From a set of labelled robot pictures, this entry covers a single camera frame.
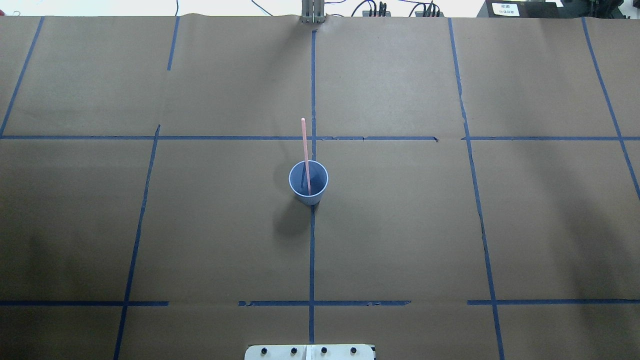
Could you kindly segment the light blue ribbed cup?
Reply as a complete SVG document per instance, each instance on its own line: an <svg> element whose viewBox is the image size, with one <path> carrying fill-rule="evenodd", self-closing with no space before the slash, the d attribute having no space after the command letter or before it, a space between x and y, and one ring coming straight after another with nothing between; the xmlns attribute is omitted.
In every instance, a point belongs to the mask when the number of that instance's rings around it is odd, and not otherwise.
<svg viewBox="0 0 640 360"><path fill-rule="evenodd" d="M330 176L327 168L317 161L309 161L310 166L307 173L307 164L300 161L290 170L288 182L291 190L297 199L313 207L322 200L323 194L329 186Z"/></svg>

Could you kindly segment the black power strip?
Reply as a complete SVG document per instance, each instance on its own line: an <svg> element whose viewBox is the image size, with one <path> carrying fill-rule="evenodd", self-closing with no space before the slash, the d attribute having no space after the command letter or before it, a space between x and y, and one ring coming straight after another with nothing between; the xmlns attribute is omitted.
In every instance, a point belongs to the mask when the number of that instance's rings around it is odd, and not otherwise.
<svg viewBox="0 0 640 360"><path fill-rule="evenodd" d="M435 0L367 0L352 16L364 18L444 18Z"/></svg>

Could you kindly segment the aluminium frame post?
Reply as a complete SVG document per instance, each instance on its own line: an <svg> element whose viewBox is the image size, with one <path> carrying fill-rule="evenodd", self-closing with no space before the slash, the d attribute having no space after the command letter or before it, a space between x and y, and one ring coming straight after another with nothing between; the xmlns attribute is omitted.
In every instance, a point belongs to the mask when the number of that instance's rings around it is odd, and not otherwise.
<svg viewBox="0 0 640 360"><path fill-rule="evenodd" d="M300 21L303 24L322 24L326 19L325 0L302 0Z"/></svg>

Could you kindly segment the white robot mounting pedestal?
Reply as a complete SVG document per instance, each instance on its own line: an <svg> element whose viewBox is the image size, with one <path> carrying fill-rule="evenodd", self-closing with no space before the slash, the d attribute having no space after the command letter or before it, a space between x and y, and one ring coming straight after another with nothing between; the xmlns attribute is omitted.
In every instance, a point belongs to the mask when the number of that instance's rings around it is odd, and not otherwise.
<svg viewBox="0 0 640 360"><path fill-rule="evenodd" d="M375 360L375 346L343 344L265 344L247 347L245 360Z"/></svg>

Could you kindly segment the black labelled box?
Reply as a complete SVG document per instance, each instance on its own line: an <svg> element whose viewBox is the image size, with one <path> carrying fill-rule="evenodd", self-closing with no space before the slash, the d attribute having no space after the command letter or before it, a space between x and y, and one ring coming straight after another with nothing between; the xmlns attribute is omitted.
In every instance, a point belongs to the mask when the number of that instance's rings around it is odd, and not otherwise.
<svg viewBox="0 0 640 360"><path fill-rule="evenodd" d="M484 0L477 18L557 19L562 2L548 0Z"/></svg>

